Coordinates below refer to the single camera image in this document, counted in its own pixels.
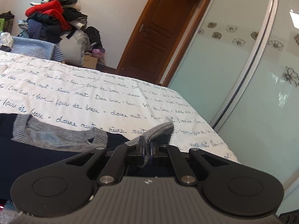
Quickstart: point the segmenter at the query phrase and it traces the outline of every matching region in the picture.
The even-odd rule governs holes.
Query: metal screw
[[[105,175],[99,178],[99,181],[103,184],[109,184],[114,181],[114,178],[109,175]]]
[[[183,176],[181,178],[181,181],[184,182],[184,183],[186,183],[186,184],[192,184],[192,183],[195,182],[195,178],[192,177],[192,176],[187,175],[187,176]]]

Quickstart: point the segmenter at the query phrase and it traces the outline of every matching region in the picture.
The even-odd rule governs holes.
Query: door handle
[[[142,32],[143,30],[148,29],[147,27],[144,26],[144,24],[142,24],[140,26],[139,32]]]

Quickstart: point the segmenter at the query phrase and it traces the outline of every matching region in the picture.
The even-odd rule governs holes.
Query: wooden door trim
[[[174,59],[169,72],[167,73],[167,75],[165,77],[165,80],[162,82],[162,86],[167,87],[168,84],[170,83],[170,80],[172,79],[181,59],[183,58],[183,55],[184,55],[193,35],[195,33],[197,26],[199,25],[199,22],[201,21],[202,16],[204,15],[205,10],[207,9],[207,6],[209,5],[209,2],[210,2],[210,0],[203,0],[201,8],[199,10],[199,13],[198,13],[197,17],[195,18],[185,40],[183,41],[183,44],[180,47],[178,54],[177,54],[176,58]]]
[[[142,13],[141,13],[141,15],[140,15],[140,17],[139,17],[136,25],[135,25],[135,28],[133,29],[133,32],[132,32],[132,34],[131,34],[131,36],[129,38],[129,41],[128,41],[126,47],[125,47],[125,50],[124,50],[124,52],[123,52],[123,54],[121,56],[121,59],[119,61],[117,69],[116,69],[117,70],[116,72],[117,72],[118,75],[120,74],[120,71],[121,71],[121,69],[123,67],[123,64],[125,62],[126,56],[127,56],[128,52],[129,52],[129,49],[131,48],[131,46],[132,46],[132,44],[134,42],[135,37],[139,33],[139,29],[140,29],[140,26],[142,24],[142,21],[146,17],[146,14],[147,14],[147,12],[149,10],[149,7],[152,4],[152,1],[153,0],[148,0],[147,4],[145,5],[145,7],[144,7],[144,9],[143,9],[143,11],[142,11]],[[173,56],[173,54],[174,54],[177,46],[178,46],[178,44],[179,44],[179,42],[180,42],[180,40],[181,40],[181,38],[182,38],[182,36],[183,36],[183,34],[184,34],[184,32],[185,32],[188,24],[189,24],[189,22],[190,22],[193,14],[194,14],[194,12],[195,12],[195,8],[198,6],[198,3],[196,3],[194,5],[194,7],[192,8],[192,11],[191,11],[190,15],[188,16],[188,19],[187,19],[186,23],[184,24],[182,31],[180,32],[177,40],[175,41],[175,44],[174,44],[173,48],[170,51],[169,57],[166,59],[165,66],[163,67],[163,69],[162,69],[162,71],[161,71],[161,73],[160,73],[160,75],[159,75],[159,77],[158,77],[158,79],[156,81],[156,84],[160,82],[160,80],[161,80],[161,78],[162,78],[162,76],[163,76],[163,74],[164,74],[164,72],[165,72],[165,70],[166,70],[166,68],[167,68],[167,66],[168,66],[168,64],[169,64],[169,62],[170,62],[170,60],[171,60],[171,58],[172,58],[172,56]]]

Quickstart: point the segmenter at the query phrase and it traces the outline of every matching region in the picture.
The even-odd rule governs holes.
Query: cardboard box
[[[83,67],[95,69],[97,67],[98,58],[89,55],[84,56]]]

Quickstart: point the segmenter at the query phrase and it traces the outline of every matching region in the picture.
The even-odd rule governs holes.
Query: pile of clothes
[[[19,20],[21,30],[18,37],[43,40],[59,47],[62,39],[70,40],[75,32],[80,30],[79,34],[84,32],[89,38],[89,43],[84,43],[86,47],[83,51],[91,53],[96,58],[104,56],[105,49],[99,31],[94,27],[86,28],[88,16],[80,12],[81,6],[78,0],[42,0],[41,3],[30,4],[32,7],[25,12],[27,20]]]

